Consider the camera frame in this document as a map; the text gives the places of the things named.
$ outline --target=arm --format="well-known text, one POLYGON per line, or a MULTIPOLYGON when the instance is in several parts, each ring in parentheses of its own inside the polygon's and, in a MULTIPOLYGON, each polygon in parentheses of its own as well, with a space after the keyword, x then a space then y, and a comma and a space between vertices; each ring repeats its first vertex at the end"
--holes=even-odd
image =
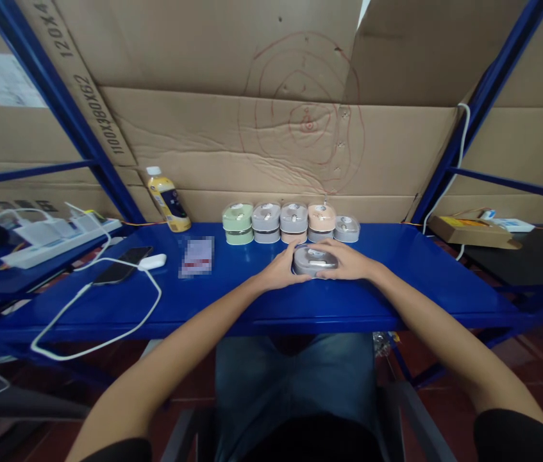
POLYGON ((67 462, 81 461, 118 441, 145 437, 156 409, 254 300, 266 291, 311 279, 290 270, 295 245, 290 244, 261 273, 199 312, 124 372, 96 402, 67 462))
POLYGON ((311 247, 335 255, 340 266, 318 277, 368 279, 395 307, 408 328, 457 378, 477 413, 510 409, 543 423, 543 411, 527 387, 479 339, 450 314, 410 284, 395 276, 382 263, 356 250, 326 239, 311 247))

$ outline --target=blurred card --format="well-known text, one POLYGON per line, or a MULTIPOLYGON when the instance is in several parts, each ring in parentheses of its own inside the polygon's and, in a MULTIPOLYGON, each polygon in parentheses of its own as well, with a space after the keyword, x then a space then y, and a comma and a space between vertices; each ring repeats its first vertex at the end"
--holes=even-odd
POLYGON ((213 263, 213 238, 195 237, 186 243, 179 278, 192 278, 211 273, 213 263))

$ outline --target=blue shelf surface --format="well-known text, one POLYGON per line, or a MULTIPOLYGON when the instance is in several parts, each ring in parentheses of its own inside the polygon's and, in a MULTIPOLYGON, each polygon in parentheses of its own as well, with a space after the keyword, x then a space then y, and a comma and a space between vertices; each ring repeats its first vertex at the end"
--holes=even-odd
MULTIPOLYGON (((29 269, 10 268, 0 271, 0 294, 21 294, 34 289, 48 278, 67 268, 74 261, 77 261, 96 247, 102 245, 105 241, 106 236, 98 237, 69 252, 65 252, 45 263, 41 263, 29 269)), ((13 249, 14 246, 0 247, 0 257, 8 255, 13 249)))
MULTIPOLYGON (((230 246, 218 223, 196 223, 186 233, 167 226, 141 228, 107 251, 118 257, 128 248, 153 246, 166 253, 167 264, 152 271, 162 299, 148 322, 132 338, 163 338, 248 277, 258 273, 286 244, 230 246), (213 271, 179 279, 185 238, 213 236, 213 271)), ((445 308, 467 327, 517 325, 521 314, 474 273, 457 263, 410 225, 362 225, 352 244, 381 261, 398 276, 445 308)), ((17 312, 0 319, 2 342, 29 342, 77 293, 110 263, 73 273, 17 312)), ((92 287, 47 333, 47 341, 104 340, 134 327, 156 298, 156 289, 136 272, 127 281, 92 287)), ((366 281, 313 280, 261 296, 239 318, 231 335, 367 332, 402 328, 384 296, 366 281)))

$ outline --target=black sleeve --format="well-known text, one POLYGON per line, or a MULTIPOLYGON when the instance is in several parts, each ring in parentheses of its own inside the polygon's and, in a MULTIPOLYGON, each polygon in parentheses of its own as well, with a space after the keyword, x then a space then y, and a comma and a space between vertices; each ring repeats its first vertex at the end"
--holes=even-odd
POLYGON ((480 462, 543 461, 543 424, 507 409, 490 409, 474 423, 480 462))
POLYGON ((144 438, 118 441, 86 457, 83 462, 151 462, 151 444, 144 438))

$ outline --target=tiled floor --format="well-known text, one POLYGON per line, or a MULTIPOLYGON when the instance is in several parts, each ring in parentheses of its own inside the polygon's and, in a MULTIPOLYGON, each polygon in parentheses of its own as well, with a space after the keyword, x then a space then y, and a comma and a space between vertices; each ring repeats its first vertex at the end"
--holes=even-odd
MULTIPOLYGON (((477 274, 489 284, 497 282, 482 271, 477 274)), ((435 362, 428 349, 411 333, 400 332, 399 349, 412 375, 425 370, 435 362)), ((145 349, 145 341, 122 341, 85 356, 88 364, 94 365, 113 376, 119 376, 131 366, 145 349)), ((80 351, 90 345, 64 345, 68 351, 80 351)), ((494 351, 524 381, 543 408, 543 326, 498 345, 494 351)), ((67 397, 92 405, 101 390, 90 389, 80 382, 69 382, 68 377, 54 371, 19 363, 2 366, 15 383, 67 397)), ((378 358, 379 379, 385 380, 389 371, 399 374, 393 357, 378 358)), ((214 354, 210 354, 177 388, 169 406, 159 409, 151 425, 150 438, 154 449, 154 461, 159 461, 169 440, 179 413, 192 407, 208 407, 215 402, 213 378, 215 374, 214 354)), ((426 409, 438 425, 459 461, 476 461, 476 450, 472 442, 472 425, 475 414, 467 397, 456 387, 452 378, 444 376, 437 382, 419 390, 426 409)), ((8 462, 37 462, 65 459, 81 423, 47 423, 22 444, 8 462)), ((424 461, 412 431, 405 427, 406 460, 424 461)))

